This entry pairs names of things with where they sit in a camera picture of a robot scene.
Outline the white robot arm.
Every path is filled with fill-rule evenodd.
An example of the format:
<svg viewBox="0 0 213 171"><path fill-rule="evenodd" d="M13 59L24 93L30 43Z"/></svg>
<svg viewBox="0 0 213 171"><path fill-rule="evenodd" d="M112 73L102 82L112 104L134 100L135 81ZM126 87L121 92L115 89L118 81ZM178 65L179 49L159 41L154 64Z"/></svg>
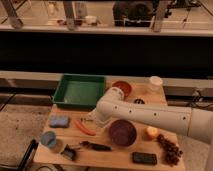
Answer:
<svg viewBox="0 0 213 171"><path fill-rule="evenodd" d="M126 102L123 91L117 87L106 91L89 116L100 127L105 126L111 117L116 117L188 136L207 144L213 142L212 111Z"/></svg>

